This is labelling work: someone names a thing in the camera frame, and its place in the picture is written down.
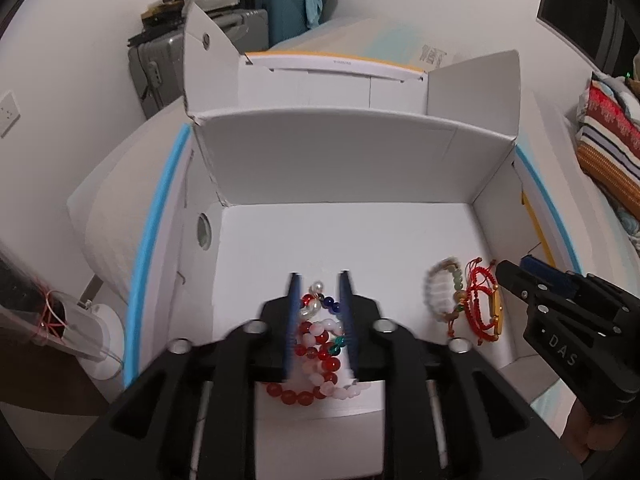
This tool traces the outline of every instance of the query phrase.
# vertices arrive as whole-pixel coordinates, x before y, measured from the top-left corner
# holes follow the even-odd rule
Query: white wall
[[[0,40],[0,94],[22,117],[0,139],[0,246],[78,296],[92,276],[66,199],[144,121],[127,39],[155,0],[26,0]]]
[[[575,107],[589,64],[536,22],[540,0],[338,0],[336,16],[387,16],[428,31],[434,46],[465,58],[516,48],[523,85],[563,113]]]

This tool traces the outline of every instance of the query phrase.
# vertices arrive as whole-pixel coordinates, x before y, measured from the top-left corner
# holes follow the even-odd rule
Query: suitcase
[[[243,9],[269,14],[269,47],[308,31],[305,0],[240,0]]]
[[[269,47],[265,10],[236,9],[209,15],[241,54]],[[181,25],[129,49],[129,71],[147,119],[184,94],[183,37]]]

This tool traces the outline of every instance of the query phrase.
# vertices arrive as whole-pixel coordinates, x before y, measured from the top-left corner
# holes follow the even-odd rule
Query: striped pillow
[[[577,157],[586,174],[640,218],[640,130],[596,76],[578,133]]]

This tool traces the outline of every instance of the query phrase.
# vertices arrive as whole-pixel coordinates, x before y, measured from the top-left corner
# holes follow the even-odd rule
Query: wall outlet
[[[7,92],[0,98],[0,138],[7,134],[19,117],[20,110],[15,103],[14,94]]]

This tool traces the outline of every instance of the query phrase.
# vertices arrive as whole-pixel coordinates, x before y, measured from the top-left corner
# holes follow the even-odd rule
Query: blue gripper pad
[[[344,270],[340,274],[338,281],[340,292],[340,314],[338,318],[342,322],[344,328],[344,336],[347,343],[347,354],[349,355],[349,365],[354,376],[358,376],[358,338],[356,337],[355,327],[353,325],[353,317],[351,317],[351,280],[349,273]]]
[[[293,359],[293,347],[296,345],[296,335],[300,322],[298,316],[300,314],[301,292],[302,278],[299,274],[292,274],[291,281],[289,282],[289,292],[287,293],[287,299],[289,300],[289,322],[287,325],[287,345],[283,359],[285,377],[289,377]]]
[[[564,298],[573,299],[578,288],[571,280],[571,277],[541,260],[527,255],[520,260],[520,268],[533,274],[539,280],[545,282],[549,289]]]

